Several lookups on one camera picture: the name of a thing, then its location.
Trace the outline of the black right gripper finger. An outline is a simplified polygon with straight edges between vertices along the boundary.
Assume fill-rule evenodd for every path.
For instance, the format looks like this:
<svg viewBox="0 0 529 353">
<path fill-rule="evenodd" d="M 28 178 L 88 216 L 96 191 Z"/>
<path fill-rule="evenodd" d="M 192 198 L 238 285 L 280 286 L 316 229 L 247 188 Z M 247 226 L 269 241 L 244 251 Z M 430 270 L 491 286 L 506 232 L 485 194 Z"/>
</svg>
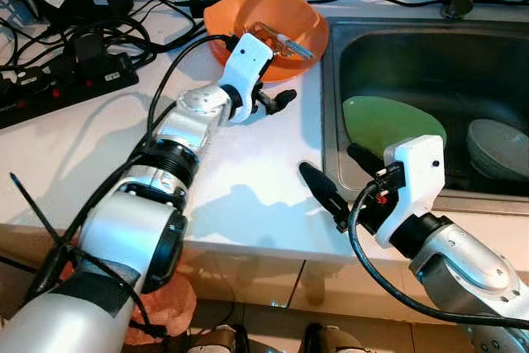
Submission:
<svg viewBox="0 0 529 353">
<path fill-rule="evenodd" d="M 347 154 L 367 175 L 376 175 L 378 171 L 385 168 L 384 160 L 362 145 L 348 145 Z"/>
<path fill-rule="evenodd" d="M 299 174 L 313 197 L 329 212 L 338 232 L 348 232 L 349 204 L 337 190 L 336 185 L 317 167 L 310 163 L 299 164 Z"/>
</svg>

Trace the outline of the metal fork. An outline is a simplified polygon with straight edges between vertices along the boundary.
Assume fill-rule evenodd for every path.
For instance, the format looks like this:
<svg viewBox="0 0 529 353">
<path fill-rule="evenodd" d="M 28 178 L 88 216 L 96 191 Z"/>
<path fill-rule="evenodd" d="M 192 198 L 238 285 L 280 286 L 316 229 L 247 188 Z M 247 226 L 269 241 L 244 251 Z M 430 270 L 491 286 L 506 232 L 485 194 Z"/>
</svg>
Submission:
<svg viewBox="0 0 529 353">
<path fill-rule="evenodd" d="M 297 43 L 290 36 L 286 36 L 284 33 L 276 31 L 275 28 L 269 27 L 267 24 L 261 23 L 261 21 L 255 21 L 250 26 L 250 33 L 253 33 L 257 39 L 264 42 L 275 55 L 280 57 L 294 58 L 303 61 L 311 61 L 315 59 L 315 54 L 310 51 L 309 48 L 302 46 Z"/>
</svg>

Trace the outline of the orange plastic bowl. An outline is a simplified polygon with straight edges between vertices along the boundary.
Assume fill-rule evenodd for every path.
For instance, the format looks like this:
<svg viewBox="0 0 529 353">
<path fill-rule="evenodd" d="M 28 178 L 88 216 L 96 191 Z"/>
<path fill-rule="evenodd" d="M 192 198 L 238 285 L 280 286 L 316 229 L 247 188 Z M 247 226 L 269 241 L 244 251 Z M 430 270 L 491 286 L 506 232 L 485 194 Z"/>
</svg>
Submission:
<svg viewBox="0 0 529 353">
<path fill-rule="evenodd" d="M 276 55 L 264 72 L 264 83 L 281 83 L 305 74 L 320 61 L 328 47 L 327 20 L 306 0 L 221 0 L 204 9 L 208 35 L 241 36 L 246 29 L 262 23 L 298 43 L 313 58 Z"/>
</svg>

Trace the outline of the white kitchen base cabinet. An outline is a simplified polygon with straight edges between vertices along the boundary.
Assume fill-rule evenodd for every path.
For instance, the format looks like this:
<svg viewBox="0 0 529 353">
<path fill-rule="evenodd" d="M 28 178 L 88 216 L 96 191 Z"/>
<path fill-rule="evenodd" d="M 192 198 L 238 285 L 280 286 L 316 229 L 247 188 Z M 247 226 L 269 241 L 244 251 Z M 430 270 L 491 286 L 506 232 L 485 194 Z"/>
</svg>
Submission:
<svg viewBox="0 0 529 353">
<path fill-rule="evenodd" d="M 36 270 L 52 245 L 47 235 L 41 226 L 0 224 L 0 255 Z M 408 269 L 408 259 L 396 250 L 380 250 L 362 229 L 358 235 L 363 251 L 371 255 L 370 261 L 383 277 L 401 292 L 428 303 L 426 290 Z M 324 248 L 337 251 L 275 257 L 237 245 L 220 248 L 189 242 L 178 274 L 200 299 L 394 322 L 449 324 L 419 314 L 384 292 L 360 266 L 344 233 L 332 228 L 324 237 Z M 29 271 L 0 263 L 0 316 L 11 318 L 22 307 L 30 280 Z"/>
</svg>

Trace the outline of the green plate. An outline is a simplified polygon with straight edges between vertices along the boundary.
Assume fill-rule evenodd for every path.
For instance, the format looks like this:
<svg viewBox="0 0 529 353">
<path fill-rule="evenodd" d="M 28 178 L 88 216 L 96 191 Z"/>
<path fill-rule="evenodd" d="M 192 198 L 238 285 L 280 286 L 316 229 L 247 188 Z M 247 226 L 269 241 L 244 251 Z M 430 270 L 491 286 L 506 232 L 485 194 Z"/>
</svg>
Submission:
<svg viewBox="0 0 529 353">
<path fill-rule="evenodd" d="M 387 148 L 407 139 L 435 135 L 447 142 L 447 131 L 429 112 L 378 96 L 354 96 L 341 103 L 341 118 L 351 144 L 383 157 Z"/>
</svg>

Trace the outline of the stainless steel sink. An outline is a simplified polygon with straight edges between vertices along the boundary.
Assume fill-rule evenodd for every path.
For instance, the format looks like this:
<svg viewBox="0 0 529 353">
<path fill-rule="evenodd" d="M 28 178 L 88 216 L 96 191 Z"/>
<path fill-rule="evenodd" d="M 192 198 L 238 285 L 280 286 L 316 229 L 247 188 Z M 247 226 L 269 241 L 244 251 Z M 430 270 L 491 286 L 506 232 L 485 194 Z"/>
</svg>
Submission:
<svg viewBox="0 0 529 353">
<path fill-rule="evenodd" d="M 332 17 L 322 58 L 322 171 L 344 198 L 368 173 L 348 154 L 341 105 L 389 98 L 429 112 L 446 130 L 446 186 L 438 211 L 526 216 L 527 183 L 485 178 L 466 148 L 477 119 L 526 131 L 528 21 L 442 21 Z"/>
</svg>

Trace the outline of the grey bowl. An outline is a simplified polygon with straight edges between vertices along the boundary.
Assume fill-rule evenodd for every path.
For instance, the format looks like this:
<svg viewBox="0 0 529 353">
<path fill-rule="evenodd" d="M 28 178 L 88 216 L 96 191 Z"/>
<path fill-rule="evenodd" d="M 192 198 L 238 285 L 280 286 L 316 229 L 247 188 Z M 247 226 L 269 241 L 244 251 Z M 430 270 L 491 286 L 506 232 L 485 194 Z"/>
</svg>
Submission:
<svg viewBox="0 0 529 353">
<path fill-rule="evenodd" d="M 466 129 L 472 167 L 488 179 L 528 182 L 528 146 L 528 134 L 498 120 L 475 119 Z"/>
</svg>

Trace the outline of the black plug adapter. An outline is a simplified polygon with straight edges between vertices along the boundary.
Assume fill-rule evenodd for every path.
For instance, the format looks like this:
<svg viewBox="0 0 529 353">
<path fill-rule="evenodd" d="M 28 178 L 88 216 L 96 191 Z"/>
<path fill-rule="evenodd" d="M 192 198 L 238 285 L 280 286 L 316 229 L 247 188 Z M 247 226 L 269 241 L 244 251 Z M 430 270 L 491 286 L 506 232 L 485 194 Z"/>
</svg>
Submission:
<svg viewBox="0 0 529 353">
<path fill-rule="evenodd" d="M 107 61 L 106 47 L 101 33 L 90 32 L 76 36 L 72 43 L 74 58 L 83 69 L 99 69 Z"/>
</svg>

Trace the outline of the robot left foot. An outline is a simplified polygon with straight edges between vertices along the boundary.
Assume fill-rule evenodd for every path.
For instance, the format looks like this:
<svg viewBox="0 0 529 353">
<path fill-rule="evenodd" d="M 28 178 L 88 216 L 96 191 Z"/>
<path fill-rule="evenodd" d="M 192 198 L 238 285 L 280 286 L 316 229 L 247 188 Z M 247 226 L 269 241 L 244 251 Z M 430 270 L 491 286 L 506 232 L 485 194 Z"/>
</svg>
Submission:
<svg viewBox="0 0 529 353">
<path fill-rule="evenodd" d="M 222 324 L 201 335 L 183 353 L 250 353 L 248 333 L 241 324 Z"/>
</svg>

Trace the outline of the black power strip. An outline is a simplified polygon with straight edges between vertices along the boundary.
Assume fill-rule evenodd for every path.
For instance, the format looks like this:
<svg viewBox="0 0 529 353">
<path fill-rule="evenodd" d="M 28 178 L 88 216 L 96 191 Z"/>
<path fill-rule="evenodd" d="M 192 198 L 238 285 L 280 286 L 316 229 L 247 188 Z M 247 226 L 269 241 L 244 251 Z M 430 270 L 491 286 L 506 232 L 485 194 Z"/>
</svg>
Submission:
<svg viewBox="0 0 529 353">
<path fill-rule="evenodd" d="M 14 81 L 0 78 L 0 129 L 139 83 L 128 55 L 110 55 L 109 59 L 113 69 L 101 77 L 80 78 L 75 67 L 65 74 L 31 67 Z"/>
</svg>

